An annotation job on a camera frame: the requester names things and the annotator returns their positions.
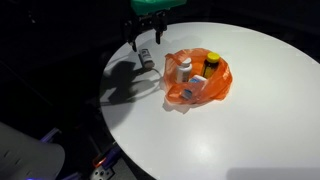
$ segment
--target label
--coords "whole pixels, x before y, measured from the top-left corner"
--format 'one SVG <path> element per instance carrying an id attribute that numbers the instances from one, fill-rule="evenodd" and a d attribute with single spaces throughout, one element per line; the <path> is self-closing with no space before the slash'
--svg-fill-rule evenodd
<path id="1" fill-rule="evenodd" d="M 148 49 L 142 49 L 141 56 L 143 59 L 148 59 L 148 58 L 151 59 L 151 55 L 150 55 Z"/>
<path id="2" fill-rule="evenodd" d="M 192 91 L 190 91 L 189 89 L 184 89 L 181 93 L 181 96 L 186 99 L 189 100 L 192 97 Z"/>
<path id="3" fill-rule="evenodd" d="M 182 82 L 189 81 L 189 72 L 182 73 Z"/>
<path id="4" fill-rule="evenodd" d="M 210 78 L 211 75 L 213 74 L 213 72 L 214 72 L 214 69 L 212 69 L 212 68 L 210 68 L 210 67 L 206 67 L 206 68 L 204 69 L 203 77 L 205 77 L 205 78 Z"/>
<path id="5" fill-rule="evenodd" d="M 200 80 L 197 79 L 197 78 L 191 78 L 191 79 L 189 80 L 189 82 L 191 82 L 191 83 L 197 83 L 197 82 L 200 82 Z"/>

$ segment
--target white cap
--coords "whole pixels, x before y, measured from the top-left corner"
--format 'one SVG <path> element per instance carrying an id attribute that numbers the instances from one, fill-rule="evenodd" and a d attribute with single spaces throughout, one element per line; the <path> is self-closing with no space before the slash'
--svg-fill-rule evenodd
<path id="1" fill-rule="evenodd" d="M 191 64 L 191 58 L 187 58 L 186 60 L 184 60 L 180 66 L 182 67 L 189 67 Z"/>
<path id="2" fill-rule="evenodd" d="M 146 69 L 152 69 L 154 67 L 154 62 L 153 61 L 147 61 L 144 63 L 144 68 Z"/>

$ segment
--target green robot part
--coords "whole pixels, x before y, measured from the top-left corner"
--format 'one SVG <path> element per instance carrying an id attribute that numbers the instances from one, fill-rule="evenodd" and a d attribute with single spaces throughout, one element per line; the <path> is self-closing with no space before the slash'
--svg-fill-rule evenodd
<path id="1" fill-rule="evenodd" d="M 136 15 L 146 15 L 164 9 L 186 4 L 187 0 L 131 0 L 131 7 Z"/>

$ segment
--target bottle cap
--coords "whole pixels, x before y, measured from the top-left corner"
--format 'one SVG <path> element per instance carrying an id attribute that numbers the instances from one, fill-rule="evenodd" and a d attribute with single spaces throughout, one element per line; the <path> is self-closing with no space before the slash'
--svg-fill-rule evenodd
<path id="1" fill-rule="evenodd" d="M 144 63 L 144 68 L 146 68 L 146 69 L 152 69 L 153 67 L 154 67 L 153 61 L 147 61 Z"/>
<path id="2" fill-rule="evenodd" d="M 191 63 L 191 58 L 187 58 L 186 60 L 184 60 L 184 61 L 181 63 L 181 66 L 182 66 L 182 67 L 189 67 L 189 66 L 190 66 L 190 63 Z"/>
<path id="3" fill-rule="evenodd" d="M 209 61 L 209 63 L 217 63 L 220 59 L 220 55 L 214 52 L 210 52 L 207 55 L 207 61 Z"/>

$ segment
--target white chair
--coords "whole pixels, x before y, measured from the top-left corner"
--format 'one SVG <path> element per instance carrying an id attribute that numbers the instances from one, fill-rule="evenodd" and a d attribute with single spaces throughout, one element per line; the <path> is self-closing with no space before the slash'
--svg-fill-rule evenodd
<path id="1" fill-rule="evenodd" d="M 0 122 L 1 180 L 54 180 L 64 159 L 60 145 L 40 142 Z"/>

